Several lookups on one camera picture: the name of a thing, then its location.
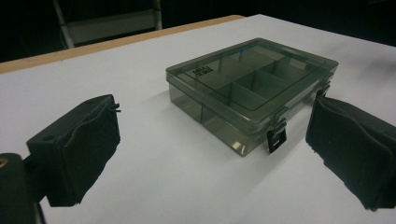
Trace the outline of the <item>white table board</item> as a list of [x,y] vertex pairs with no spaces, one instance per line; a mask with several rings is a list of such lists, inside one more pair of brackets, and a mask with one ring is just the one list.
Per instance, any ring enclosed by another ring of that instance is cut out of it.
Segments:
[[67,111],[112,94],[121,140],[81,204],[49,224],[396,224],[366,210],[305,142],[310,111],[276,152],[240,157],[173,105],[167,67],[262,37],[338,62],[329,95],[396,125],[396,48],[264,15],[201,21],[0,63],[0,153]]

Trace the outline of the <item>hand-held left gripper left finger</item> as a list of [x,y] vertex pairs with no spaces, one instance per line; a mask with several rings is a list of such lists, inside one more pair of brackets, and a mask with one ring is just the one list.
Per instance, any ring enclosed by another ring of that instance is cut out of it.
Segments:
[[120,143],[111,94],[91,98],[27,141],[26,168],[35,201],[52,207],[80,203]]

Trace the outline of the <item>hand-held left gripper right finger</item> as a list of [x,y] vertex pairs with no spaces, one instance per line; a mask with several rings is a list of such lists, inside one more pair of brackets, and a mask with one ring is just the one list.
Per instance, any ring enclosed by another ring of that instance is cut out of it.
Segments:
[[396,207],[396,127],[318,96],[305,141],[366,209]]

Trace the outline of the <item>transparent grey plastic organizer box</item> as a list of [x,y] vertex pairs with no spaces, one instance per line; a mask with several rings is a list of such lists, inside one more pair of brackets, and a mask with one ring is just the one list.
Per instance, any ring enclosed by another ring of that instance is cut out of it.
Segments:
[[170,100],[242,157],[287,140],[287,121],[330,88],[338,62],[255,38],[166,69]]

